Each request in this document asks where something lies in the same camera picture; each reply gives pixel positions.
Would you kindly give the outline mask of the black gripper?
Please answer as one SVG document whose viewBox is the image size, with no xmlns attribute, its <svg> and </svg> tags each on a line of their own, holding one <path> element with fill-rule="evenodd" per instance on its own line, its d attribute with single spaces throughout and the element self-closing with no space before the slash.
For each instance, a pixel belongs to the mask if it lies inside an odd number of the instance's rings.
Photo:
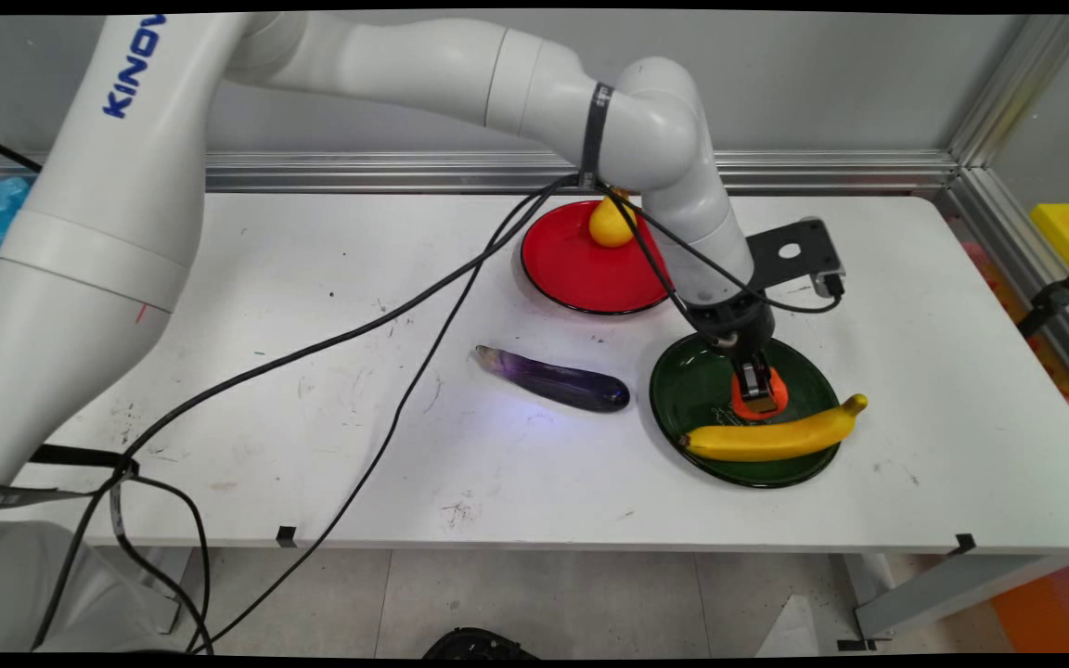
<svg viewBox="0 0 1069 668">
<path fill-rule="evenodd" d="M 717 353 L 731 360 L 745 409 L 754 414 L 776 413 L 772 369 L 765 358 L 752 358 L 765 349 L 775 333 L 772 308 L 747 293 L 716 304 L 686 302 L 686 307 L 696 330 Z"/>
</svg>

